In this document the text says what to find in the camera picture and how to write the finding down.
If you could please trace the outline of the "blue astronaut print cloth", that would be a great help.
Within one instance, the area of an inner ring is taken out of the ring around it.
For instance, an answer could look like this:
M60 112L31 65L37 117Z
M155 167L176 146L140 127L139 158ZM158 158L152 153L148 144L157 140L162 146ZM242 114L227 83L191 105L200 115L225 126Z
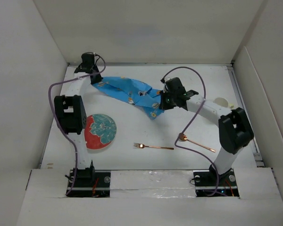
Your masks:
M145 82L127 77L104 77L93 87L109 97L140 107L151 120L164 113L160 109L161 91Z

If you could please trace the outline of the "copper fork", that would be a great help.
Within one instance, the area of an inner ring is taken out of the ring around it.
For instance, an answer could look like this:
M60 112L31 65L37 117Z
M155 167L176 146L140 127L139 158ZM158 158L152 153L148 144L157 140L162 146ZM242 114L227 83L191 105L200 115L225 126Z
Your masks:
M166 149L166 150L174 150L173 147L161 147L161 146L152 146L152 145L145 145L145 144L140 144L140 143L134 143L133 146L135 148L155 148L155 149Z

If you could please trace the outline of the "red and teal plate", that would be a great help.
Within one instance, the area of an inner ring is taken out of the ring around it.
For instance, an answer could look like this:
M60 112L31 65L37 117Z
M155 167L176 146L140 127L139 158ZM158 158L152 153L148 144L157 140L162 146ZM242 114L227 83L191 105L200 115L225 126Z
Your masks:
M89 150L100 150L109 146L117 133L115 121L106 114L92 114L87 117L84 130L86 147Z

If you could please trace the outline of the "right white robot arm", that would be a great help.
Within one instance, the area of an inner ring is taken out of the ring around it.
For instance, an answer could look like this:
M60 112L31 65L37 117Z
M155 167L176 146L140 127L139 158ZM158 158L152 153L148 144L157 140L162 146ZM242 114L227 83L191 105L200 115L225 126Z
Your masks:
M220 185L239 153L254 138L245 110L238 107L230 109L206 100L194 90L187 91L178 77L163 81L164 89L160 93L162 110L175 107L183 108L209 120L218 127L221 149L211 164L209 181Z

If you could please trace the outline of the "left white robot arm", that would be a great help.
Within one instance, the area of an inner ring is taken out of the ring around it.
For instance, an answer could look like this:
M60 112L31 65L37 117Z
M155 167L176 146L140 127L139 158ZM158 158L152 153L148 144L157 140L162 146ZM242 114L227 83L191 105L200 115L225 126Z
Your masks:
M97 56L93 52L83 53L81 55L82 62L75 69L74 78L65 81L65 83L69 83L69 87L63 95L54 98L55 115L60 128L74 147L74 170L85 170L90 168L92 163L84 139L87 116L83 95L93 81L101 80L95 63Z

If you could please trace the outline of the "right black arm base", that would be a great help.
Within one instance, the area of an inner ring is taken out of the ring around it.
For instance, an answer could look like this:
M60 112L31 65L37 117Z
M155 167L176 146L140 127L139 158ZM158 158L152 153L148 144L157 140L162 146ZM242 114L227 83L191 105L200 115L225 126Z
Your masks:
M196 197L239 197L238 185L233 169L219 177L209 170L194 170L190 184L195 187Z

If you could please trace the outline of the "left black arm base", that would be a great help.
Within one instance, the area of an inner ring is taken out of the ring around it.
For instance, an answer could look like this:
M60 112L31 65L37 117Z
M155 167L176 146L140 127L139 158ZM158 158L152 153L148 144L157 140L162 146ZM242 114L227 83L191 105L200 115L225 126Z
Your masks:
M93 166L86 169L78 169L74 179L74 169L69 175L66 190L67 197L73 198L108 198L110 197L111 172L107 170L95 170Z

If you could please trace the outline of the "metal rail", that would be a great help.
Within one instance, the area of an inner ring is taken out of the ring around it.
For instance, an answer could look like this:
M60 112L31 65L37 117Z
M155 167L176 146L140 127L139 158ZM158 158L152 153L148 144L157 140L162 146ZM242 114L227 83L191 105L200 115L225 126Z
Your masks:
M184 187L184 188L170 188L170 187L159 187L159 188L110 188L110 187L96 187L95 189L88 188L88 187L75 187L72 191L111 191L111 190L120 190L120 191L135 191L135 190L187 190L187 189L194 189L194 190L213 190L212 187Z

